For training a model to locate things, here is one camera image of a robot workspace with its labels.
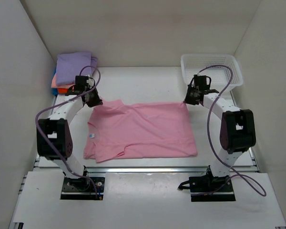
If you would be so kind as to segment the pink t-shirt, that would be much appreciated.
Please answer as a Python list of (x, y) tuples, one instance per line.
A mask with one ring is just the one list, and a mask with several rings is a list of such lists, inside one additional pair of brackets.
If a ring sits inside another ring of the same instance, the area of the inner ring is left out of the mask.
[(85, 159), (180, 158), (197, 156), (187, 106), (183, 102), (97, 106), (88, 121)]

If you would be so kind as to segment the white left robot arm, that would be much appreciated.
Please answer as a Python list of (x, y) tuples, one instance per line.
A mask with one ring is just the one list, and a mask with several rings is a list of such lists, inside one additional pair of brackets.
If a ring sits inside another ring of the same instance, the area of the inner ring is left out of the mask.
[(80, 190), (89, 187), (90, 178), (85, 174), (85, 166), (72, 155), (73, 141), (69, 125), (83, 107), (103, 104), (96, 89), (98, 83), (99, 80), (95, 81), (89, 75), (76, 76), (75, 85), (68, 89), (65, 101), (46, 109), (55, 108), (56, 111), (48, 118), (40, 119), (39, 116), (44, 113), (41, 111), (35, 118), (38, 154), (58, 165)]

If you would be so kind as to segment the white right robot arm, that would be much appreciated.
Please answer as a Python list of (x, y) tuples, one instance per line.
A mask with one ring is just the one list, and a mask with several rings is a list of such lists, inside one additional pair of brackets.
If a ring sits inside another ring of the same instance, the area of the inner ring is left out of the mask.
[(210, 89), (211, 78), (194, 75), (188, 85), (185, 104), (202, 105), (209, 109), (207, 134), (210, 137), (210, 117), (215, 114), (221, 121), (219, 141), (221, 149), (215, 153), (216, 160), (208, 167), (196, 184), (204, 184), (210, 191), (217, 190), (227, 182), (230, 169), (242, 153), (256, 143), (253, 112), (229, 104), (215, 89)]

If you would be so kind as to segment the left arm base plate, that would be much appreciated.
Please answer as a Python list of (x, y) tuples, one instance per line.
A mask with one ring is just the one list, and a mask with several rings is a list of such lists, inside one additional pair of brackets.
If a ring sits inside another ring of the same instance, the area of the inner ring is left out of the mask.
[(103, 200), (105, 177), (90, 177), (96, 186), (84, 178), (67, 178), (63, 180), (61, 188), (62, 200)]

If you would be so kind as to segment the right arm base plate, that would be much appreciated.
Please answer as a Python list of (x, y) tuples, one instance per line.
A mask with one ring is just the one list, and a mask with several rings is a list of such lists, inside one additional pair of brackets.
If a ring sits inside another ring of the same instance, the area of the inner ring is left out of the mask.
[(192, 202), (233, 202), (236, 201), (229, 176), (212, 177), (203, 175), (189, 177), (182, 182), (178, 190), (190, 190)]

